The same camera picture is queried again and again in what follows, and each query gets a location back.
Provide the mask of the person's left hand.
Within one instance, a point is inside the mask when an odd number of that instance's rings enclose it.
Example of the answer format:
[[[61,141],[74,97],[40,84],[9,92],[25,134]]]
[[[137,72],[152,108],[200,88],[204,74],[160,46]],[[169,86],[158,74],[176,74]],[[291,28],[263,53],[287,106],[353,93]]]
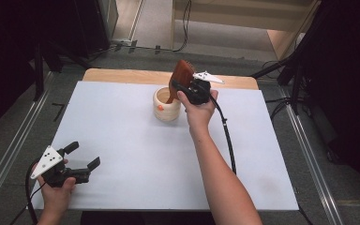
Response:
[[[42,214],[57,215],[61,218],[68,209],[71,198],[71,193],[75,188],[76,179],[69,177],[61,187],[50,187],[47,185],[42,177],[38,179],[42,186],[41,193],[44,200],[44,209]]]

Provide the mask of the cream ribbed cup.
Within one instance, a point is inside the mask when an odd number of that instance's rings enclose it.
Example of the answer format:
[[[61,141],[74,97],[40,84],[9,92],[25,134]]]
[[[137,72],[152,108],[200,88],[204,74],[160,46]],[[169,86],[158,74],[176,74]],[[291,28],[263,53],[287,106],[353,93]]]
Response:
[[[170,97],[168,87],[159,88],[153,95],[153,110],[157,119],[170,122],[175,120],[180,113],[181,103],[175,99],[172,103],[167,103]]]

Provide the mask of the black cabinet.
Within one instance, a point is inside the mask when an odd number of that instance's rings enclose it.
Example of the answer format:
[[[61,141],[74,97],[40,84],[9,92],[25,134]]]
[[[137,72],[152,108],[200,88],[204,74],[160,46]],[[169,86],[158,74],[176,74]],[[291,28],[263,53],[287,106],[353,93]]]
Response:
[[[81,56],[107,50],[110,46],[105,0],[73,0],[81,27]]]

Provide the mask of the white power strip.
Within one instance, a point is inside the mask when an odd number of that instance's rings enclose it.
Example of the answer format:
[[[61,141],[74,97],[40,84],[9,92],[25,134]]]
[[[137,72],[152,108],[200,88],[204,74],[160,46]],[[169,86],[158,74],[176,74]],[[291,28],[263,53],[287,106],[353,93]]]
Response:
[[[128,38],[116,38],[111,40],[112,46],[136,46],[137,40],[131,40]]]

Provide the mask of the metal floor rail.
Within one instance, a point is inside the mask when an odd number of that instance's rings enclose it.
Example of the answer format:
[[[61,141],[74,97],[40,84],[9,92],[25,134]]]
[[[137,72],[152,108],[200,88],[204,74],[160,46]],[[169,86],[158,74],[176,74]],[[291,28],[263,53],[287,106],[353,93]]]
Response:
[[[58,73],[51,71],[45,74],[44,91],[39,99],[34,101],[34,86],[31,86],[0,119],[0,189],[23,150],[57,76]]]
[[[345,225],[339,211],[336,201],[332,195],[329,186],[323,176],[323,172],[319,166],[319,163],[315,157],[313,148],[310,145],[308,136],[302,125],[300,116],[297,115],[291,106],[287,107],[287,114],[290,117],[293,130],[301,146],[301,151],[304,155],[305,161],[308,166],[308,170],[311,174],[315,188],[320,198],[323,210],[330,225]]]

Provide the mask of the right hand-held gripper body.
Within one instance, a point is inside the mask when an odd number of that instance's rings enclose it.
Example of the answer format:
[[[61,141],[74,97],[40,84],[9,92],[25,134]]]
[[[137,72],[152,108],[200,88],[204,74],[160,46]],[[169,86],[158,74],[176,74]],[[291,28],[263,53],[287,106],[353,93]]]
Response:
[[[194,105],[202,105],[210,100],[211,83],[225,83],[207,71],[194,73],[192,77],[189,87],[182,87],[181,90],[186,94],[188,101]]]

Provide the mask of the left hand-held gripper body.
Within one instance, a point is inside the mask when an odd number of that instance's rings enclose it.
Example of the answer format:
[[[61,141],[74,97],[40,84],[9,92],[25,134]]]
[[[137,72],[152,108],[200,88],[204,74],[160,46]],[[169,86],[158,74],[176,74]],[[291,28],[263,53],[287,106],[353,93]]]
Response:
[[[55,150],[49,145],[37,160],[37,166],[30,178],[36,179],[41,176],[52,188],[60,188],[69,177],[75,178],[77,184],[88,183],[90,171],[87,168],[72,170],[66,167],[64,148]]]

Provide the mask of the light wooden shelf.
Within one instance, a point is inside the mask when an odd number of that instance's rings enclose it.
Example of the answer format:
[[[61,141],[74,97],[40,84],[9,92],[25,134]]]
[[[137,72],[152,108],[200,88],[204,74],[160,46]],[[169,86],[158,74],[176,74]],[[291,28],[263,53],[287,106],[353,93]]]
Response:
[[[322,0],[191,0],[190,20],[261,28],[278,60],[306,32]]]

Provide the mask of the person's right hand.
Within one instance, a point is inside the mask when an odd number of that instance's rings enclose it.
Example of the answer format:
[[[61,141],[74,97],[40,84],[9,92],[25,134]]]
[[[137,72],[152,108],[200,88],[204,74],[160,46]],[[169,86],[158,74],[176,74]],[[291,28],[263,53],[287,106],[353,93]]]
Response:
[[[177,96],[185,107],[187,121],[192,133],[207,133],[209,122],[214,114],[215,105],[212,101],[202,105],[193,105],[182,91],[177,92]]]

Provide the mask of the black stand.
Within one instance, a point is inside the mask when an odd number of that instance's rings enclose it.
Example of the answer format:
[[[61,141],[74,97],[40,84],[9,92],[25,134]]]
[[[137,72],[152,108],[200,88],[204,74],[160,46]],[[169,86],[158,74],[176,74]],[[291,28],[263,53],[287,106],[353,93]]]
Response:
[[[330,7],[325,5],[327,1],[328,0],[319,0],[318,3],[314,4],[314,10],[308,14],[310,18],[309,27],[292,53],[276,61],[275,64],[265,67],[251,75],[251,78],[258,79],[276,69],[282,68],[277,77],[277,83],[283,86],[292,82],[292,93],[288,99],[285,100],[285,103],[289,104],[295,113],[297,113],[298,94],[304,73],[303,69],[305,68],[303,64],[304,57],[307,55],[308,48],[313,45],[314,39],[317,37],[325,18],[331,11]]]
[[[76,64],[80,65],[84,69],[89,69],[92,66],[89,63],[83,61],[79,56],[59,44],[50,40],[39,40],[34,45],[35,52],[35,84],[36,92],[34,101],[38,101],[44,92],[44,75],[43,75],[43,62],[46,62],[49,68],[53,71],[60,72],[63,64],[60,61],[58,54],[63,54],[71,59]]]

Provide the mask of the white board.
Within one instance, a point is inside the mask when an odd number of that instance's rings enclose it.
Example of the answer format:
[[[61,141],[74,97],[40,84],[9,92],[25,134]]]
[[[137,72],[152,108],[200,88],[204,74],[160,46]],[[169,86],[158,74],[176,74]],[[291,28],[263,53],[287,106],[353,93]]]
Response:
[[[153,113],[152,84],[78,82],[52,147],[78,142],[71,169],[95,158],[100,165],[76,187],[79,210],[205,210],[208,203],[185,115],[171,122]],[[260,210],[294,210],[297,200],[263,94],[218,91],[221,110],[210,133]]]

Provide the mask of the brown wooden hairbrush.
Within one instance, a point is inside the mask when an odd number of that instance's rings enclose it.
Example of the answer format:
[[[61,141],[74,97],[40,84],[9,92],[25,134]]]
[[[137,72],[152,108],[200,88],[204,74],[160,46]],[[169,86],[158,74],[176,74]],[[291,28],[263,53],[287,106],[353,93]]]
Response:
[[[178,99],[177,88],[173,85],[173,81],[176,81],[182,86],[189,88],[190,83],[193,80],[194,73],[194,66],[192,66],[188,61],[179,60],[177,62],[172,76],[169,80],[170,96],[169,99],[166,101],[167,104],[171,104],[175,99]]]

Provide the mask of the light wooden table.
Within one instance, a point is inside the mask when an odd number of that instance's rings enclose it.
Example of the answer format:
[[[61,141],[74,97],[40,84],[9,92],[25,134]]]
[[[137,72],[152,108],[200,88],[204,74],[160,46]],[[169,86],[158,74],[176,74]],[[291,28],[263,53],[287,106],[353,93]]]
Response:
[[[171,72],[166,71],[90,68],[85,71],[82,79],[87,82],[168,85],[171,76]],[[259,89],[257,81],[251,77],[230,75],[217,75],[217,77],[224,81],[224,84],[212,82],[213,88]]]

